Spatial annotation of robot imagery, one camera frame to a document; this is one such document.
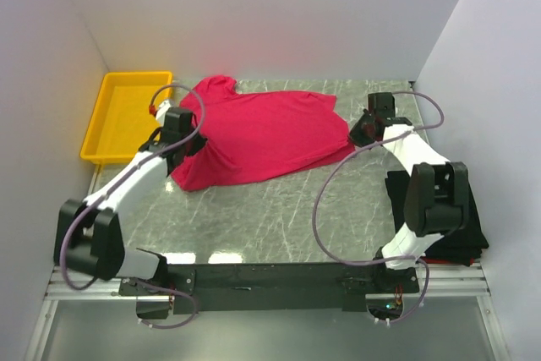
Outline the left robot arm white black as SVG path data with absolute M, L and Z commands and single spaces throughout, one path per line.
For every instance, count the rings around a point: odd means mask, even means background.
M 73 289 L 84 287 L 71 282 L 68 271 L 91 276 L 94 281 L 138 278 L 139 285 L 151 295 L 168 287 L 166 259 L 149 251 L 128 249 L 123 241 L 122 219 L 185 157 L 199 152 L 206 138 L 199 133 L 203 119 L 194 119 L 188 109 L 163 107 L 156 119 L 160 126 L 113 180 L 83 200 L 67 200 L 59 211 L 54 262 Z

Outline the red t shirt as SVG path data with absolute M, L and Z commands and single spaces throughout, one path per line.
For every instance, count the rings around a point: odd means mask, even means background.
M 237 81 L 201 80 L 180 105 L 207 141 L 171 174 L 184 191 L 263 182 L 339 162 L 353 152 L 336 97 L 305 90 L 240 94 Z

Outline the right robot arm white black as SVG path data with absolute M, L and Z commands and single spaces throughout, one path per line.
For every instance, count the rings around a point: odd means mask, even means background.
M 409 176 L 404 220 L 381 249 L 385 263 L 370 274 L 374 288 L 383 293 L 400 283 L 399 270 L 413 266 L 432 244 L 465 227 L 469 219 L 467 166 L 437 153 L 418 134 L 423 127 L 397 116 L 395 96 L 395 92 L 369 94 L 368 106 L 349 133 L 358 148 L 387 149 Z

